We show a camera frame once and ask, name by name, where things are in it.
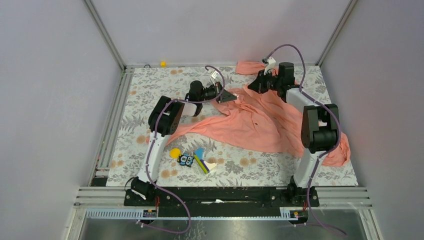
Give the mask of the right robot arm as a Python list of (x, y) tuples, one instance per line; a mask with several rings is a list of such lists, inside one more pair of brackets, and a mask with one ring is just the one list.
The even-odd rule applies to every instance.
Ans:
[(295, 174), (279, 197), (271, 195), (271, 203), (281, 202), (286, 206), (319, 206), (315, 190), (315, 177), (324, 158), (341, 141), (339, 109), (336, 104), (323, 104), (306, 93), (295, 83), (294, 64), (281, 62), (278, 73), (273, 74), (275, 63), (269, 58), (265, 68), (260, 70), (248, 89), (264, 94), (269, 90), (287, 104), (302, 113), (300, 130), (304, 152)]

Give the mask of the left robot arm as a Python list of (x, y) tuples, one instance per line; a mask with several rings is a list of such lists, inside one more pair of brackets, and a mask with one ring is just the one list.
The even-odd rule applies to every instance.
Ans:
[(198, 80), (190, 83), (184, 99), (161, 96), (148, 118), (150, 137), (144, 164), (137, 175), (129, 180), (130, 187), (125, 194), (125, 205), (129, 206), (129, 201), (133, 199), (144, 206), (158, 200), (156, 182), (159, 163), (165, 146), (176, 132), (182, 116), (198, 116), (205, 103), (220, 104), (236, 99), (236, 95), (225, 90), (221, 82), (217, 81), (209, 87), (204, 87)]

